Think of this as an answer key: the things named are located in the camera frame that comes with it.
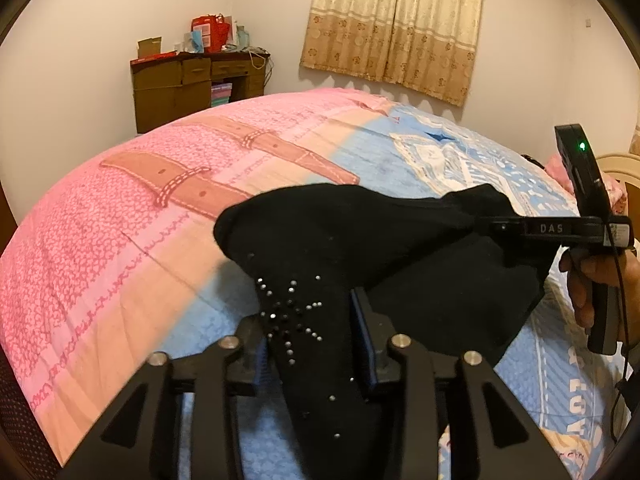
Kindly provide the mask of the person's right hand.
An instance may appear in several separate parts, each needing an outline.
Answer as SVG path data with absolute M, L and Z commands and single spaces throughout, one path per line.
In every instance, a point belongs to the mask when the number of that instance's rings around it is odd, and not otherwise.
M 559 264 L 560 271 L 567 274 L 567 288 L 572 302 L 575 320 L 584 328 L 594 323 L 594 307 L 591 299 L 593 283 L 617 287 L 617 270 L 623 279 L 627 328 L 618 330 L 618 339 L 633 347 L 639 342 L 640 272 L 639 259 L 627 250 L 614 262 L 613 256 L 594 256 L 575 262 L 570 252 L 564 252 Z

